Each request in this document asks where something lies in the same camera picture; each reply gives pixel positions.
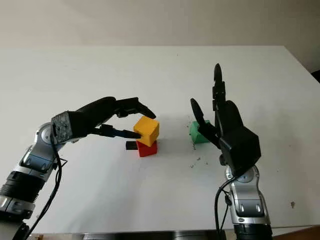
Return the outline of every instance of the robotic hand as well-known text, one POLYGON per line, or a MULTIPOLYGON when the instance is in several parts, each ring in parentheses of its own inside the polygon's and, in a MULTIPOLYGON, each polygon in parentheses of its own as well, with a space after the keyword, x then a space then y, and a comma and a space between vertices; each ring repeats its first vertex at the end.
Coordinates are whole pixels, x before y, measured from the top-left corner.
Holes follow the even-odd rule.
POLYGON ((261 157, 259 138, 246 128, 237 106, 226 100, 225 82, 220 65, 214 68, 213 111, 214 124, 206 123, 200 106, 193 98, 191 107, 199 123, 198 131, 221 149, 220 164, 227 166, 227 181, 218 189, 214 201, 214 218, 218 237, 221 237, 218 219, 218 199, 224 187, 230 185, 226 202, 238 240, 271 240, 269 215, 258 188, 259 171, 255 163, 261 157))
MULTIPOLYGON (((28 148, 0 189, 0 239, 23 240, 32 232, 36 224, 29 230, 23 219, 31 217, 39 191, 57 167, 56 186, 59 187, 62 168, 58 151, 67 142, 75 143, 88 134, 139 139, 141 136, 136 132, 117 130, 111 125, 103 124, 115 114, 123 118, 136 113, 156 118, 137 97, 116 100, 109 96, 76 111, 62 112, 54 116, 51 122, 40 126, 35 133, 33 145, 28 148)), ((52 192, 51 202, 56 192, 52 192)), ((51 202, 47 203, 44 213, 51 202)))

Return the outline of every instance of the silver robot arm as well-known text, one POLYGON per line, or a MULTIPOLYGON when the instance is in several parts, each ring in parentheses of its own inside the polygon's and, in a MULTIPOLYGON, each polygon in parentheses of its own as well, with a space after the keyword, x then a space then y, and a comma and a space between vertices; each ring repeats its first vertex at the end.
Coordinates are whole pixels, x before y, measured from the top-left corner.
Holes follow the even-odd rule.
MULTIPOLYGON (((35 200, 57 165, 58 151, 68 142, 76 142, 88 134, 105 137, 123 137, 139 139, 141 135, 128 130, 117 130, 103 124, 113 115, 118 118, 141 113, 154 119, 156 115, 137 97, 116 100, 104 97, 91 102, 76 111, 64 111, 45 123, 36 131, 34 143, 28 148, 17 166, 0 189, 0 239, 25 240, 31 233, 23 222, 29 219, 35 209, 35 200)), ((42 216, 48 210, 59 187, 59 180, 42 210, 42 216)))
MULTIPOLYGON (((225 169, 227 180, 233 175, 229 166, 225 169)), ((238 240, 269 240, 272 230, 264 196, 259 190, 259 171, 253 166, 245 174, 229 184, 231 220, 238 240)))
MULTIPOLYGON (((27 149, 0 190, 1 239, 23 239, 29 230, 22 220, 31 217, 39 191, 57 167, 50 135, 50 122, 39 127, 33 145, 27 149)), ((64 145, 57 144, 57 151, 64 145)))

